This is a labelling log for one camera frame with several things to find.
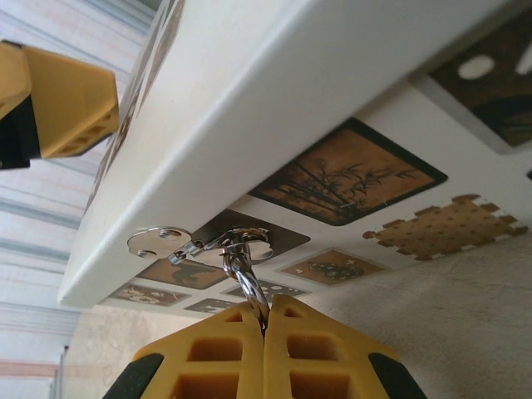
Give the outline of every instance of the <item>white curtain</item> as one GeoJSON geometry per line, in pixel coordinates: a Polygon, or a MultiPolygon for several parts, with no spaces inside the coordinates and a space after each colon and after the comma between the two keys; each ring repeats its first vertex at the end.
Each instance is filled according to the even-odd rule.
{"type": "MultiPolygon", "coordinates": [[[[136,0],[0,0],[0,39],[111,69],[123,93],[153,16],[136,0]]],[[[79,315],[57,290],[103,151],[0,172],[0,397],[48,395],[79,315]]]]}

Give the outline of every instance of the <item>striped curtain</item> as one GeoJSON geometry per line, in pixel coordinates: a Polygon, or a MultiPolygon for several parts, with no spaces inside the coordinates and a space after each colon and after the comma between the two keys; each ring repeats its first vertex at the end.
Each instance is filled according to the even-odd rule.
{"type": "MultiPolygon", "coordinates": [[[[0,0],[0,39],[111,69],[124,92],[155,12],[136,0],[0,0]]],[[[105,144],[0,172],[0,396],[45,398],[79,310],[57,290],[105,144]]]]}

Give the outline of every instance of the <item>black rubber grip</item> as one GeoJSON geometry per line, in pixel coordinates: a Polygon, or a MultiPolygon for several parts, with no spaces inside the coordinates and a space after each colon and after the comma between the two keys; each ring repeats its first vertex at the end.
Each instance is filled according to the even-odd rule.
{"type": "Polygon", "coordinates": [[[382,353],[371,353],[368,357],[390,399],[427,399],[401,363],[382,353]]]}
{"type": "Polygon", "coordinates": [[[140,399],[164,358],[152,353],[128,364],[103,399],[140,399]]]}

